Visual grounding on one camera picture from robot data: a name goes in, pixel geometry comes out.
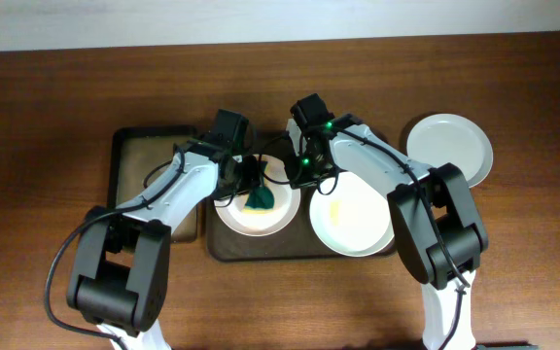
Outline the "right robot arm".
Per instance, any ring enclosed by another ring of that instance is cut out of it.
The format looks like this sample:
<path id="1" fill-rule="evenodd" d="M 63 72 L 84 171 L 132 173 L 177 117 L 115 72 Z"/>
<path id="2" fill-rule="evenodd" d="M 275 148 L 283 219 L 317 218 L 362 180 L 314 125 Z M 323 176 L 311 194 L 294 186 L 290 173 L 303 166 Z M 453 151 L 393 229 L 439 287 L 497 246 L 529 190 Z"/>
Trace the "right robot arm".
<path id="1" fill-rule="evenodd" d="M 462 171 L 452 163 L 434 167 L 408 158 L 357 117 L 336 117 L 316 93 L 297 101 L 290 113 L 290 186 L 320 188 L 348 171 L 382 194 L 399 256 L 421 285 L 424 347 L 477 348 L 471 291 L 488 235 Z"/>

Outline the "pink plate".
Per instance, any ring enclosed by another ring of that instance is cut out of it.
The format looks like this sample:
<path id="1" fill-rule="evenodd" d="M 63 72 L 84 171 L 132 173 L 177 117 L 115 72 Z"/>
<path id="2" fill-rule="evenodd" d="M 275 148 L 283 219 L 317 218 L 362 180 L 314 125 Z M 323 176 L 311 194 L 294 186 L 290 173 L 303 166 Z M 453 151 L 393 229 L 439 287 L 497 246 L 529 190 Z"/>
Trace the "pink plate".
<path id="1" fill-rule="evenodd" d="M 301 200 L 300 190 L 262 179 L 273 194 L 274 205 L 269 209 L 247 206 L 248 193 L 236 195 L 232 202 L 229 199 L 213 202 L 222 222 L 233 231 L 254 237 L 270 235 L 284 228 L 296 215 Z"/>

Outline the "cream white plate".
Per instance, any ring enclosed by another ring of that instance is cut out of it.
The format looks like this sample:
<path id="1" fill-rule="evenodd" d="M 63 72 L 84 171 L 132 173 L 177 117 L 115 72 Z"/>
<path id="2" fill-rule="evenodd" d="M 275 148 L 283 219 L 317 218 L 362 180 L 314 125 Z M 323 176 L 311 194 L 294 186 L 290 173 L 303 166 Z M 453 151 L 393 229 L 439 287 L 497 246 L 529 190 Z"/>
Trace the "cream white plate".
<path id="1" fill-rule="evenodd" d="M 323 244 L 343 256 L 371 256 L 393 243 L 387 200 L 351 172 L 321 182 L 310 199 L 309 219 Z"/>

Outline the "green and yellow sponge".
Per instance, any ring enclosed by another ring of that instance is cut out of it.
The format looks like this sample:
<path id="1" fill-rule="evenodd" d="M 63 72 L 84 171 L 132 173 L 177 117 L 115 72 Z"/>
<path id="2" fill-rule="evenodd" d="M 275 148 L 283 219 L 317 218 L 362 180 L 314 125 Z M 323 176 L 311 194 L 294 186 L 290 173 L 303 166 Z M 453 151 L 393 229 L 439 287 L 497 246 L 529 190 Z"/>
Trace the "green and yellow sponge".
<path id="1" fill-rule="evenodd" d="M 271 210 L 275 205 L 275 198 L 272 190 L 264 182 L 264 176 L 259 170 L 266 170 L 267 161 L 263 160 L 261 165 L 256 165 L 249 173 L 249 194 L 247 196 L 244 208 L 254 211 Z"/>

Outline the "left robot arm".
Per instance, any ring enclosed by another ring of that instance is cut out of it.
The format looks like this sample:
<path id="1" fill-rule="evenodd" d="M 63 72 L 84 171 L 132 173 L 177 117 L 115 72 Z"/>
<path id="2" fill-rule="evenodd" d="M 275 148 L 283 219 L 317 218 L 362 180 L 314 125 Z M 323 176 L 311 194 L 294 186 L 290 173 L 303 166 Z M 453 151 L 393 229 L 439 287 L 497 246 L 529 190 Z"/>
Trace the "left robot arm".
<path id="1" fill-rule="evenodd" d="M 92 335 L 118 349 L 167 344 L 158 335 L 166 297 L 171 235 L 203 199 L 234 198 L 250 188 L 238 161 L 248 120 L 220 110 L 212 128 L 181 146 L 145 190 L 114 209 L 95 207 L 76 230 L 79 240 L 66 295 L 96 325 Z"/>

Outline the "pale blue plate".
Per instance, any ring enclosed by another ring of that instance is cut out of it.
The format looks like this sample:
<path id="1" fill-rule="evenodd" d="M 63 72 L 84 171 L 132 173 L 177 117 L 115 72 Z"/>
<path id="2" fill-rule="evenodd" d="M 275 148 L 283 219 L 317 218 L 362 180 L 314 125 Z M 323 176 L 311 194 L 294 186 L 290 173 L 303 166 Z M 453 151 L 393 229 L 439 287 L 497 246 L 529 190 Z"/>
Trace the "pale blue plate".
<path id="1" fill-rule="evenodd" d="M 474 122 L 454 114 L 434 114 L 410 129 L 407 155 L 440 167 L 456 165 L 472 188 L 483 182 L 493 165 L 493 148 L 485 132 Z"/>

